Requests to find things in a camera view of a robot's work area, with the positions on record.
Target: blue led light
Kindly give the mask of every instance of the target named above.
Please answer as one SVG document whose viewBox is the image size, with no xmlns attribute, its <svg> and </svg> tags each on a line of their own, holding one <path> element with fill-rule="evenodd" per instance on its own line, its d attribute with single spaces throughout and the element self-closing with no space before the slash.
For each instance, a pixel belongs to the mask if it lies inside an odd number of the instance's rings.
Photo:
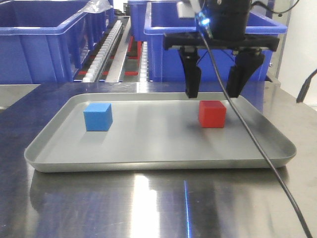
<svg viewBox="0 0 317 238">
<path fill-rule="evenodd" d="M 202 19 L 200 21 L 200 24 L 203 25 L 203 26 L 206 26 L 210 23 L 210 19 L 209 18 L 205 18 L 205 19 Z"/>
</svg>

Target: table surface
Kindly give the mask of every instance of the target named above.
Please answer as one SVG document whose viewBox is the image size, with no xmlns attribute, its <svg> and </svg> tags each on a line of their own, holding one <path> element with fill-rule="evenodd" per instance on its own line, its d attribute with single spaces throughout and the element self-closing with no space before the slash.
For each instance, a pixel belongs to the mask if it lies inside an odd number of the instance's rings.
<svg viewBox="0 0 317 238">
<path fill-rule="evenodd" d="M 3 111 L 0 237 L 305 237 L 269 169 L 44 174 L 24 160 L 25 148 L 74 95 L 183 88 L 181 83 L 44 84 Z M 202 84 L 202 91 L 217 90 Z M 262 110 L 261 95 L 248 92 L 246 98 Z M 297 147 L 279 172 L 317 237 L 317 112 L 268 83 L 263 113 Z"/>
</svg>

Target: wire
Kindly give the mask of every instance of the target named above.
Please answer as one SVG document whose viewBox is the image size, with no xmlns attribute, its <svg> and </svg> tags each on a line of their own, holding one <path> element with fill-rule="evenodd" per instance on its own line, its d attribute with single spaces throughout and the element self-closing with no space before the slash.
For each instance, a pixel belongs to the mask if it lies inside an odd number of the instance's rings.
<svg viewBox="0 0 317 238">
<path fill-rule="evenodd" d="M 286 11 L 274 11 L 273 9 L 269 8 L 267 5 L 265 5 L 261 1 L 255 1 L 254 3 L 251 4 L 251 7 L 261 6 L 261 7 L 265 8 L 266 10 L 268 10 L 274 14 L 278 14 L 278 16 L 282 16 L 283 13 L 286 13 L 286 12 L 292 10 L 298 3 L 299 3 L 299 0 L 297 0 L 297 2 L 294 5 L 292 5 L 289 9 L 287 9 Z"/>
<path fill-rule="evenodd" d="M 266 162 L 268 163 L 269 167 L 272 169 L 274 175 L 276 176 L 279 184 L 281 185 L 281 187 L 283 188 L 284 192 L 286 193 L 288 199 L 290 200 L 291 204 L 293 205 L 294 207 L 294 210 L 297 214 L 297 217 L 303 227 L 303 230 L 307 236 L 307 238 L 313 238 L 308 226 L 307 226 L 307 223 L 305 221 L 305 218 L 299 208 L 299 206 L 297 205 L 293 195 L 291 194 L 291 192 L 289 191 L 288 187 L 286 186 L 286 184 L 284 183 L 283 179 L 281 178 L 281 176 L 279 175 L 278 171 L 276 170 L 276 168 L 274 167 L 274 165 L 272 164 L 270 158 L 268 157 L 268 155 L 266 154 L 266 152 L 264 151 L 264 149 L 262 148 L 262 146 L 260 145 L 260 143 L 258 142 L 258 140 L 256 139 L 256 137 L 254 136 L 254 134 L 252 133 L 251 129 L 249 128 L 249 126 L 247 125 L 246 121 L 244 120 L 244 118 L 242 117 L 242 115 L 240 114 L 240 112 L 238 111 L 238 109 L 236 108 L 236 106 L 234 105 L 234 103 L 232 102 L 231 98 L 229 97 L 228 93 L 226 92 L 224 86 L 223 86 L 223 83 L 222 83 L 222 80 L 221 80 L 221 77 L 220 77 L 220 74 L 219 74 L 219 70 L 218 70 L 218 67 L 216 65 L 216 62 L 215 62 L 215 59 L 214 59 L 214 56 L 209 48 L 209 45 L 206 41 L 206 39 L 204 38 L 204 35 L 202 34 L 202 39 L 204 41 L 204 44 L 207 48 L 207 51 L 209 53 L 209 56 L 211 58 L 211 61 L 212 61 L 212 65 L 214 67 L 214 70 L 215 70 L 215 73 L 216 73 L 216 76 L 217 76 L 217 79 L 218 79 L 218 82 L 221 86 L 221 89 L 223 90 L 223 93 L 226 97 L 226 99 L 228 100 L 230 106 L 232 107 L 232 109 L 234 110 L 235 114 L 238 116 L 238 118 L 240 119 L 240 121 L 242 122 L 244 128 L 246 129 L 246 131 L 248 132 L 249 136 L 251 137 L 252 141 L 254 142 L 255 146 L 257 147 L 257 149 L 259 150 L 259 152 L 261 153 L 261 155 L 263 156 L 263 158 L 266 160 Z"/>
<path fill-rule="evenodd" d="M 221 50 L 223 53 L 225 53 L 233 62 L 234 62 L 234 59 L 231 57 L 231 55 L 228 54 L 228 52 L 224 51 L 224 50 Z"/>
<path fill-rule="evenodd" d="M 224 50 L 221 50 L 224 54 L 226 54 L 233 62 L 234 62 L 234 59 Z M 202 61 L 202 59 L 205 57 L 205 55 L 208 53 L 208 51 L 206 51 L 203 56 L 200 57 L 200 59 L 197 61 L 196 65 L 198 65 L 200 63 L 200 61 Z"/>
<path fill-rule="evenodd" d="M 208 53 L 208 51 L 206 51 L 203 56 L 200 57 L 200 59 L 197 61 L 196 65 L 198 65 L 200 63 L 200 61 L 202 61 L 202 59 L 205 57 L 205 55 Z"/>
<path fill-rule="evenodd" d="M 296 99 L 296 103 L 302 103 L 306 97 L 306 94 L 308 92 L 309 86 L 311 84 L 312 78 L 317 74 L 317 69 L 315 69 L 314 72 L 312 72 L 308 78 L 305 80 L 301 91 L 299 92 L 297 99 Z"/>
</svg>

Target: white wall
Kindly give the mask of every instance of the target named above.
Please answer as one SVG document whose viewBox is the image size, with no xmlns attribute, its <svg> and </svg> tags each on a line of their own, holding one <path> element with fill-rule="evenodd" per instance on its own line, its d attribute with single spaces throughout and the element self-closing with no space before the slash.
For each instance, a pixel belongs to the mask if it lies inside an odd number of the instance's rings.
<svg viewBox="0 0 317 238">
<path fill-rule="evenodd" d="M 123 11 L 124 2 L 128 2 L 128 0 L 113 0 L 114 8 Z"/>
<path fill-rule="evenodd" d="M 291 12 L 278 80 L 297 97 L 305 79 L 317 68 L 317 0 L 300 0 Z M 317 76 L 305 98 L 317 104 Z"/>
</svg>

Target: aluminum tray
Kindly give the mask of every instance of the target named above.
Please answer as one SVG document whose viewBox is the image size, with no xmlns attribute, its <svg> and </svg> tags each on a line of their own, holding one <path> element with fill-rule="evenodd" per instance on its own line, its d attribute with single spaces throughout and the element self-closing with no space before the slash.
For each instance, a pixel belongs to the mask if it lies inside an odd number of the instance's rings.
<svg viewBox="0 0 317 238">
<path fill-rule="evenodd" d="M 201 128 L 199 100 L 221 93 L 92 93 L 72 97 L 25 150 L 41 172 L 139 169 L 267 168 L 227 101 L 225 128 Z M 90 102 L 112 103 L 108 132 L 87 132 L 83 110 Z M 296 154 L 294 144 L 245 98 L 234 99 L 276 167 Z"/>
</svg>

